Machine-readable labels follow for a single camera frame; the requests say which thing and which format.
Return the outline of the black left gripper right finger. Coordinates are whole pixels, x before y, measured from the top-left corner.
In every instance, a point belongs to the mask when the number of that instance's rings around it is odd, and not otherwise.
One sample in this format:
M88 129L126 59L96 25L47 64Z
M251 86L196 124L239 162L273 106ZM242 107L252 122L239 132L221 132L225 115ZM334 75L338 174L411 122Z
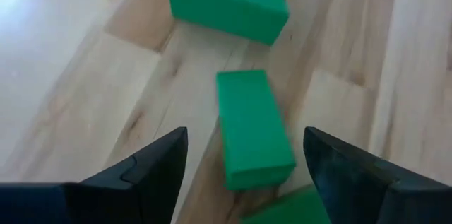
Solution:
M332 223L450 223L451 187L315 127L303 137L309 174Z

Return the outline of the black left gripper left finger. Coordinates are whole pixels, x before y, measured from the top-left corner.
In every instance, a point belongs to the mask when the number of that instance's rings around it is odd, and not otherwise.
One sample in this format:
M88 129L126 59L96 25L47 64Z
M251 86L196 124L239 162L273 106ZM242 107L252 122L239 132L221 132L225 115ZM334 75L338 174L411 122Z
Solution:
M186 167L178 127L81 182L1 184L2 223L170 223Z

